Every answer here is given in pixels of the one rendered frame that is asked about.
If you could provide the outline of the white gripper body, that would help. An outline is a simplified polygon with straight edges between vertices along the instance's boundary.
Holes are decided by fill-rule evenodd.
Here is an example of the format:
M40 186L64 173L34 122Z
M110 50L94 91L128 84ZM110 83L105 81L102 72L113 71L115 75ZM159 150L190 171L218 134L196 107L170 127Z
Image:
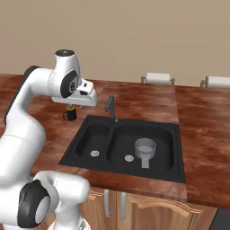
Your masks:
M67 98L52 97L52 101L58 103L94 107L97 104L97 93L94 89L92 89L92 91L87 95L81 95L79 91L75 91Z

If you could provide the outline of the black mug with yellow inside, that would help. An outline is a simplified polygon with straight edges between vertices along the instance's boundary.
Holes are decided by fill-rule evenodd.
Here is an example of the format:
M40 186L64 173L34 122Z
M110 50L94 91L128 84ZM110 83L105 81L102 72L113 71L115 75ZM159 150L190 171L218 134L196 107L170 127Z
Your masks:
M68 121L76 120L76 109L75 106L68 107L66 106L65 111L63 112L63 119Z

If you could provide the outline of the black double-basin sink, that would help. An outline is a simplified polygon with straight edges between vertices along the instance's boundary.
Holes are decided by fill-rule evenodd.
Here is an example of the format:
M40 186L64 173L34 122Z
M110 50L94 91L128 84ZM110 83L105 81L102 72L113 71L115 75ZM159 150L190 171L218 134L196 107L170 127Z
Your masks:
M135 155L135 143L147 138L156 143L155 155L144 168ZM134 119L89 115L60 160L62 165L185 182L180 126Z

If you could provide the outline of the dark grey tap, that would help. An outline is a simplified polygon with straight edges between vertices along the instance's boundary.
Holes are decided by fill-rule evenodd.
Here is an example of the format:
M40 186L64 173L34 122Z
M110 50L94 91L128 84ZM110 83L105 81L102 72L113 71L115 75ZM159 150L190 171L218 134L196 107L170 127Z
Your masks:
M108 101L106 102L106 105L104 107L106 112L110 113L110 118L114 121L117 122L118 119L115 117L115 99L113 95L109 96Z

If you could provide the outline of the white paper towel roll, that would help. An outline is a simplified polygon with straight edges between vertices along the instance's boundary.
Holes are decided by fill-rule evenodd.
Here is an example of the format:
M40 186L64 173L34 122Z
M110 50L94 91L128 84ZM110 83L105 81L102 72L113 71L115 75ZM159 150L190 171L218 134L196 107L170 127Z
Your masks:
M170 74L164 73L146 73L141 77L142 84L166 84L174 85L175 79Z
M206 88L230 88L230 76L207 76L200 82Z

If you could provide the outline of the grey saucepan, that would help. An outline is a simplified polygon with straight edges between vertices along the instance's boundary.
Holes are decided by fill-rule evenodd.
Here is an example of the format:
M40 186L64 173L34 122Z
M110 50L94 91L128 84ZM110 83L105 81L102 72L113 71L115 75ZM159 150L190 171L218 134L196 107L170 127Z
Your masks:
M141 160L141 167L149 168L149 161L155 156L156 143L150 138L140 138L135 142L135 155Z

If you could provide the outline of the wooden cupboard door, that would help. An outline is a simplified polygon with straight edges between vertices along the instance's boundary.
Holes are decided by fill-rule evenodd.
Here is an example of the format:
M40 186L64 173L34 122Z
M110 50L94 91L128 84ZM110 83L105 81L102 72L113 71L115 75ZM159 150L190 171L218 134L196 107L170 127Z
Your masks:
M90 194L86 202L79 205L82 217L88 222L91 230L117 230L117 204L116 192L110 191L110 217L104 213L104 190L95 187L90 188Z
M117 230L208 230L217 208L127 193L121 220L117 192Z

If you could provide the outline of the dark appliance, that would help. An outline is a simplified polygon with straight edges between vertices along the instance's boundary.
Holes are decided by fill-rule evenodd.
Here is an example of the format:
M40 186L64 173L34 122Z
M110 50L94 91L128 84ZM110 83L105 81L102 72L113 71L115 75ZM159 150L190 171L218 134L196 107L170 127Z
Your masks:
M230 230L230 209L219 208L208 230Z

